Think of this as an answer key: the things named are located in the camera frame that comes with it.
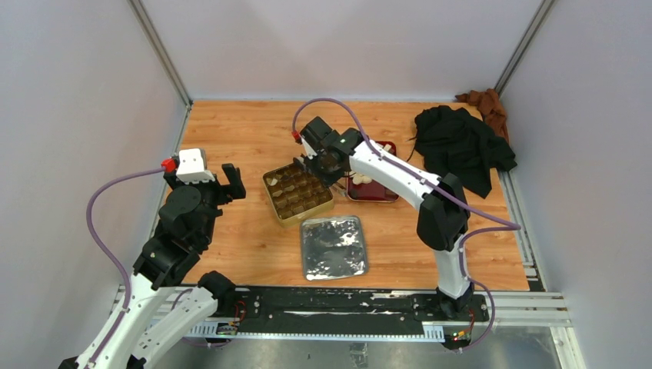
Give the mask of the gold chocolate tin box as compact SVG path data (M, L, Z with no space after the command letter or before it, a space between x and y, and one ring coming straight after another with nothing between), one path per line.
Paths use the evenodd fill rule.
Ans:
M278 183L270 186L270 178L277 178ZM331 190L298 165L289 164L269 171L262 176L262 181L274 215L284 228L334 208Z

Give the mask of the red chocolate tray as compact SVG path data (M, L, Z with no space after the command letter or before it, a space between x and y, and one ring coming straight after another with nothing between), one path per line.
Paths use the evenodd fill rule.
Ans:
M346 195L352 201L391 203L399 196L367 175L351 172L347 178Z

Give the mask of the metal tongs black tips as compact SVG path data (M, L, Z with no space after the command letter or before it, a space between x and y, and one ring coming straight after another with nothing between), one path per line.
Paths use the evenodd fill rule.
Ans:
M342 196L344 198L347 197L347 189L346 189L346 187L344 185L338 183L338 182L335 182L331 186L331 190L333 190L334 192L336 192L337 194L339 194L340 196Z

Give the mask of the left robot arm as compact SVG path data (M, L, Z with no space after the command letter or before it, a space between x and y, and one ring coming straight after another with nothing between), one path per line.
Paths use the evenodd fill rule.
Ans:
M211 271L180 293L176 306L158 323L151 322L208 250L215 221L223 214L221 206L246 196L239 168L232 164L221 168L227 184L220 184L210 171L205 179L184 183L176 158L165 160L155 171L171 192L159 209L154 234L131 273L119 266L125 292L98 336L81 354L64 359L61 368L153 368L205 318L230 314L236 321L243 318L235 284Z

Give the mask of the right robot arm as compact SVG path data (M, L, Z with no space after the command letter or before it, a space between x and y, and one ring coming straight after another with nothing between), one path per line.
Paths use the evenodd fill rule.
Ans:
M301 164L325 185L353 171L383 185L417 211L417 236L434 252L437 265L440 313L449 321L466 315L474 284L465 271L461 241L470 217L461 185L452 177L424 173L353 128L343 134L306 129L294 139L305 150Z

